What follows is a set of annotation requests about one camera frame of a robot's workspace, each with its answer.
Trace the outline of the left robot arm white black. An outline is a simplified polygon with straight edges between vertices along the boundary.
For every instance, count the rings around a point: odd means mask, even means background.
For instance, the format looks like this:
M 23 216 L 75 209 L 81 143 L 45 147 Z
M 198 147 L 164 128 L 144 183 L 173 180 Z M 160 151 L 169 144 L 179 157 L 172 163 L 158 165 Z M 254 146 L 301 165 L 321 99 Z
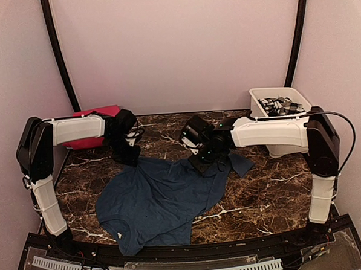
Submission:
M 141 152 L 137 145 L 141 134 L 133 131 L 136 125 L 137 117 L 127 109 L 115 116 L 91 112 L 66 118 L 28 119 L 16 160 L 24 176 L 23 184 L 31 191 L 34 208 L 50 234 L 59 236 L 68 231 L 54 190 L 54 148 L 71 141 L 102 137 L 115 161 L 135 166 Z

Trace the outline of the pink trousers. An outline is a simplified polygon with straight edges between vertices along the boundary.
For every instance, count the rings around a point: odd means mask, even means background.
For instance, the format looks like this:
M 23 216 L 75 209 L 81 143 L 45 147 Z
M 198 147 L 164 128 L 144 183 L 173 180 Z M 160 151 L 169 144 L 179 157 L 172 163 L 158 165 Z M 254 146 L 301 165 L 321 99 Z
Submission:
M 104 121 L 97 114 L 115 117 L 120 111 L 117 105 L 88 109 L 76 112 L 73 118 L 59 123 L 57 141 L 67 149 L 79 150 L 103 146 L 104 137 L 100 131 L 105 130 Z

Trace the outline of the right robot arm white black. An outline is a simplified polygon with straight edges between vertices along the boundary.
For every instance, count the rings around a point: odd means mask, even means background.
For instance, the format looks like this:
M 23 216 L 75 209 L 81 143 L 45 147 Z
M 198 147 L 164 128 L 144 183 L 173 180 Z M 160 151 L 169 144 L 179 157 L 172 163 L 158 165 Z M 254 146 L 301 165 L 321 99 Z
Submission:
M 300 147 L 313 178 L 308 218 L 311 224 L 301 231 L 301 240 L 311 246 L 324 236 L 322 224 L 328 220 L 337 182 L 346 164 L 339 161 L 340 138 L 328 118 L 330 115 L 353 125 L 343 114 L 324 111 L 320 106 L 295 115 L 227 117 L 218 125 L 193 115 L 181 129 L 179 142 L 191 150 L 189 162 L 200 173 L 239 147 Z

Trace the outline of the dark blue garment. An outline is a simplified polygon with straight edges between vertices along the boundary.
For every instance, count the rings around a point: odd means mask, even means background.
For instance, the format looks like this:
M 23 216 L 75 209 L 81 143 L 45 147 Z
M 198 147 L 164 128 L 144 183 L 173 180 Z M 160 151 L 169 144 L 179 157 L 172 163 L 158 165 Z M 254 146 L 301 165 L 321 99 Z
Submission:
M 233 153 L 204 174 L 187 159 L 140 158 L 102 190 L 95 204 L 99 224 L 124 256 L 149 246 L 189 245 L 194 219 L 224 196 L 229 173 L 243 177 L 252 167 Z

